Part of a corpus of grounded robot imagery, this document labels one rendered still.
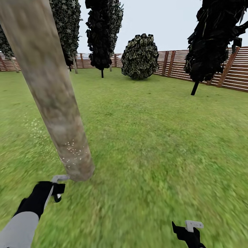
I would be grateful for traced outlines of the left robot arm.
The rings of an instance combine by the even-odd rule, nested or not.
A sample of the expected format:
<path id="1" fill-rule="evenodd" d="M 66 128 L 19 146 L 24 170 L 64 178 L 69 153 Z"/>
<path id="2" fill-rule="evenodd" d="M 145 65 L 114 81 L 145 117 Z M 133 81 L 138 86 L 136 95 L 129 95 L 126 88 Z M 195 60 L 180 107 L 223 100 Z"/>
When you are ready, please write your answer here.
<path id="1" fill-rule="evenodd" d="M 65 191 L 65 184 L 58 184 L 58 181 L 69 179 L 69 175 L 55 175 L 51 182 L 38 182 L 28 198 L 21 200 L 15 215 L 0 231 L 0 248 L 30 248 L 39 218 L 45 211 L 49 199 Z"/>

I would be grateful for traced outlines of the pesticide atomizer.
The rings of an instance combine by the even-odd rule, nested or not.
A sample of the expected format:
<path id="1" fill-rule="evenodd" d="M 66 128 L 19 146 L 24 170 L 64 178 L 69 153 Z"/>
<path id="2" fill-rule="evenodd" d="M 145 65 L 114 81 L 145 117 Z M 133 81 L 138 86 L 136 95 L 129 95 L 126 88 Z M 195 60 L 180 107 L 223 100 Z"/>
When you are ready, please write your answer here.
<path id="1" fill-rule="evenodd" d="M 61 200 L 61 194 L 56 194 L 56 195 L 53 195 L 53 197 L 54 197 L 54 202 L 59 202 L 60 200 Z"/>

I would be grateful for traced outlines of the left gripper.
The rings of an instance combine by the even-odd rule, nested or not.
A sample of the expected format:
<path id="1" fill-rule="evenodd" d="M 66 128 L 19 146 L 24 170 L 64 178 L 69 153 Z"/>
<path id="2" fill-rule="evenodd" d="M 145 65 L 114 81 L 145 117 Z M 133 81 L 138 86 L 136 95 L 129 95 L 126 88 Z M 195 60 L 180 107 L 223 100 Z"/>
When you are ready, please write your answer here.
<path id="1" fill-rule="evenodd" d="M 53 195 L 56 194 L 63 194 L 65 191 L 65 184 L 58 184 L 58 183 L 53 183 L 54 187 L 55 187 L 55 191 L 52 193 Z"/>

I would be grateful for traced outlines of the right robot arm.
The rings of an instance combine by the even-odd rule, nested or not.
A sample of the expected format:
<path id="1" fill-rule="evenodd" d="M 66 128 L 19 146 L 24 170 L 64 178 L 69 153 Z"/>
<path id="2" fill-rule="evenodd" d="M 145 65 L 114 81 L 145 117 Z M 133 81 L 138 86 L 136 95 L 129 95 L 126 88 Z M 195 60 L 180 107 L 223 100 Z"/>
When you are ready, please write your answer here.
<path id="1" fill-rule="evenodd" d="M 176 226 L 172 221 L 173 232 L 177 234 L 179 240 L 184 240 L 189 248 L 206 248 L 200 243 L 200 233 L 197 228 L 204 228 L 202 222 L 199 221 L 184 221 L 186 227 Z"/>

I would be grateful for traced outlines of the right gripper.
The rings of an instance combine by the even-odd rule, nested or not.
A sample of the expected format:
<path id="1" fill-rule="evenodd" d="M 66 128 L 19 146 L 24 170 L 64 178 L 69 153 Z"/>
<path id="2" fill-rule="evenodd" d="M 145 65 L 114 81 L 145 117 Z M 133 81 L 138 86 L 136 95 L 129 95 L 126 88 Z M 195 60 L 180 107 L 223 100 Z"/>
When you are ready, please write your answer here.
<path id="1" fill-rule="evenodd" d="M 196 228 L 193 230 L 193 232 L 188 232 L 185 227 L 176 226 L 173 221 L 172 226 L 173 232 L 177 234 L 178 239 L 184 240 L 187 245 L 191 239 L 197 239 L 200 241 L 200 233 L 199 230 L 197 230 Z"/>

